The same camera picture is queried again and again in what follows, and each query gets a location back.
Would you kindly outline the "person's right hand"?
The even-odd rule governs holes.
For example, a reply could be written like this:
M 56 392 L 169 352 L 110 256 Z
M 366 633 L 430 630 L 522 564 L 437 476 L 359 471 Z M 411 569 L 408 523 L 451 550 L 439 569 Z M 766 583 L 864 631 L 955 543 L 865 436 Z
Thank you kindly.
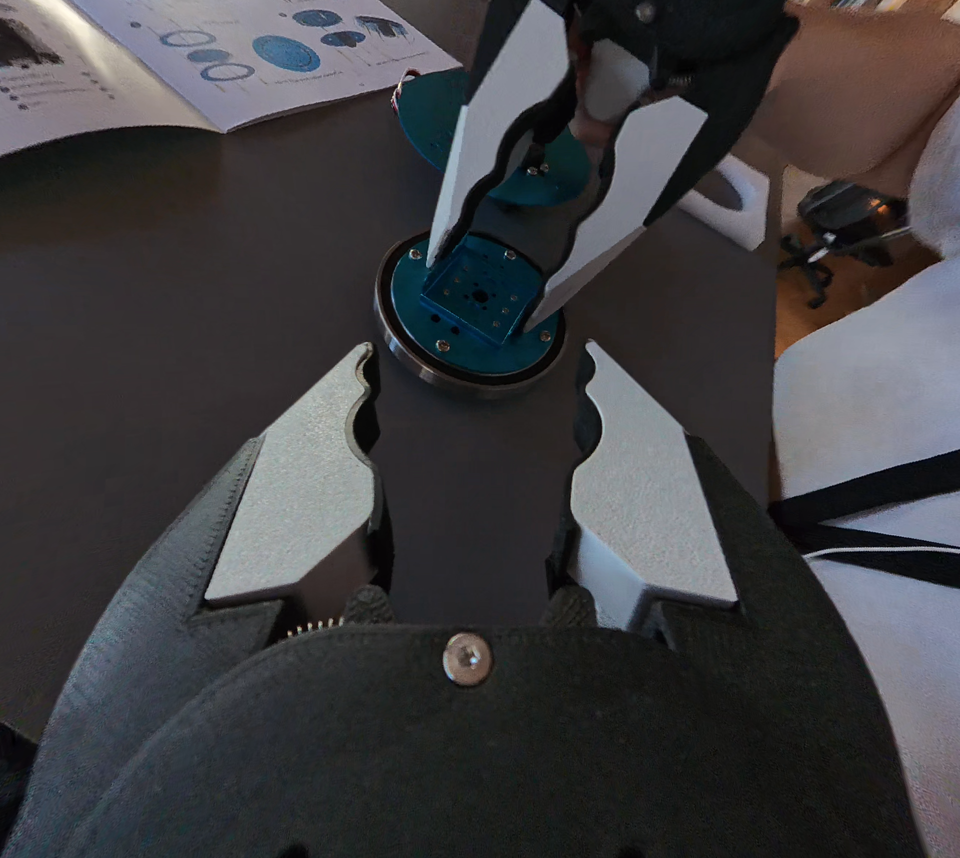
M 574 26 L 569 30 L 567 43 L 569 57 L 575 68 L 577 100 L 569 130 L 582 144 L 604 148 L 613 128 L 606 121 L 594 117 L 587 101 L 593 82 L 593 45 L 583 40 Z

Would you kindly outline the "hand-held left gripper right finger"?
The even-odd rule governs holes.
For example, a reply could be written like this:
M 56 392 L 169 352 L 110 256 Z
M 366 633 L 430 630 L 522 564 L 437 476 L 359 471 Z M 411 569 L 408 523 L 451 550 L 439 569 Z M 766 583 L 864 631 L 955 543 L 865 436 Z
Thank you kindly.
M 558 576 L 618 632 L 638 632 L 662 602 L 733 609 L 738 590 L 682 424 L 593 339 L 578 405 Z

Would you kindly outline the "open instruction booklet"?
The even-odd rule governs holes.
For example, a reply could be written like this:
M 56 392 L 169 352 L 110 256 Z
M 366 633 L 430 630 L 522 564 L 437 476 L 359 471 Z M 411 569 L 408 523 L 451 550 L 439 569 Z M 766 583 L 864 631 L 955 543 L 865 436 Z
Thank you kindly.
M 2 0 L 6 156 L 90 132 L 229 133 L 459 64 L 379 0 Z

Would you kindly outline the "teal round bearing base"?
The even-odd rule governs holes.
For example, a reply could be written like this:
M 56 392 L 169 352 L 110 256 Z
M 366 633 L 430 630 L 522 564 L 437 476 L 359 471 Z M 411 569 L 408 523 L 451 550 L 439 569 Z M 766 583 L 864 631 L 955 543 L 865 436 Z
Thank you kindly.
M 390 353 L 418 379 L 458 396 L 496 399 L 525 391 L 560 360 L 567 329 L 553 312 L 530 331 L 541 270 L 483 233 L 426 265 L 428 235 L 383 258 L 373 308 Z

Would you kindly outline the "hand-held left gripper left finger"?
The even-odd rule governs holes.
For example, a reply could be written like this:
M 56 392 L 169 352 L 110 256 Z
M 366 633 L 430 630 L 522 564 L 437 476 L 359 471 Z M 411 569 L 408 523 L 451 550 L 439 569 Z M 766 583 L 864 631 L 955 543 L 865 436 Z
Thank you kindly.
M 377 350 L 362 342 L 265 430 L 207 604 L 342 610 L 357 588 L 390 589 L 392 527 L 369 454 L 378 382 Z

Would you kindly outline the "black office chair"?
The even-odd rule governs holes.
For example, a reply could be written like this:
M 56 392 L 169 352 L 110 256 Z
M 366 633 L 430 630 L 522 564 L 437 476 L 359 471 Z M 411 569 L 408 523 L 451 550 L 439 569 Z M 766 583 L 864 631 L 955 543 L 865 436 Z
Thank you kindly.
M 902 197 L 860 185 L 832 181 L 809 191 L 798 203 L 797 215 L 810 234 L 804 242 L 793 232 L 781 237 L 781 275 L 801 273 L 810 288 L 806 307 L 820 309 L 829 297 L 834 272 L 826 260 L 850 258 L 869 268 L 894 265 L 891 245 L 906 237 L 908 206 Z

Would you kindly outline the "black desk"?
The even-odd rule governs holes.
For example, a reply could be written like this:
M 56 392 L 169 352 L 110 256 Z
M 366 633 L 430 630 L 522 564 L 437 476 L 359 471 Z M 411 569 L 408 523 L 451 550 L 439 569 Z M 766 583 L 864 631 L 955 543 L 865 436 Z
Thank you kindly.
M 40 738 L 141 556 L 364 341 L 401 622 L 539 619 L 586 339 L 765 500 L 776 289 L 761 253 L 671 213 L 571 302 L 542 381 L 451 395 L 389 352 L 372 304 L 439 183 L 381 94 L 225 136 L 109 132 L 2 160 L 4 722 Z

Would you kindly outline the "person's right forearm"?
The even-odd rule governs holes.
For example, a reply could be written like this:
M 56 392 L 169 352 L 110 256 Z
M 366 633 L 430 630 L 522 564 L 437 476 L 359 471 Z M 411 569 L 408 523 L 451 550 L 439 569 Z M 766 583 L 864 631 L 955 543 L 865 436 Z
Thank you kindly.
M 750 132 L 784 162 L 904 199 L 958 97 L 959 27 L 931 14 L 811 7 L 777 61 Z

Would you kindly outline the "person's white shirt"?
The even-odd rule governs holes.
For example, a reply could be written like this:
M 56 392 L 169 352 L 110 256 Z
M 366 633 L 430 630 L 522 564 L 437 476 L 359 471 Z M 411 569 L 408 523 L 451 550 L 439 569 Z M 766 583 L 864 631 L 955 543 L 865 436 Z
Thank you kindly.
M 958 101 L 908 194 L 939 260 L 784 352 L 781 507 L 893 727 L 931 856 L 958 856 Z

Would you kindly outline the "teal metal disc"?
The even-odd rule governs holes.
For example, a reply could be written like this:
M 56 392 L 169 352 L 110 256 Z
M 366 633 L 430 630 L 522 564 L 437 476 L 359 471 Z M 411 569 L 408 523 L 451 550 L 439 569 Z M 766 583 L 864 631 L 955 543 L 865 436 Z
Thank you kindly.
M 555 207 L 578 198 L 591 172 L 592 162 L 584 146 L 566 127 L 546 144 L 539 169 L 516 168 L 487 197 L 506 208 Z

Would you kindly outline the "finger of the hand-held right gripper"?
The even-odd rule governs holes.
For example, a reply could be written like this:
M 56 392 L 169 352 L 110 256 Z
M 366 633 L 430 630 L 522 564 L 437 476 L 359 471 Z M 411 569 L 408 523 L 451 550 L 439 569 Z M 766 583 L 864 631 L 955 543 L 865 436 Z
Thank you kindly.
M 546 280 L 526 331 L 559 311 L 637 239 L 707 119 L 679 96 L 630 111 L 616 135 L 606 183 L 576 224 L 569 252 Z
M 520 166 L 536 122 L 568 72 L 564 18 L 541 0 L 530 0 L 460 109 L 431 223 L 428 269 L 447 259 L 482 199 Z

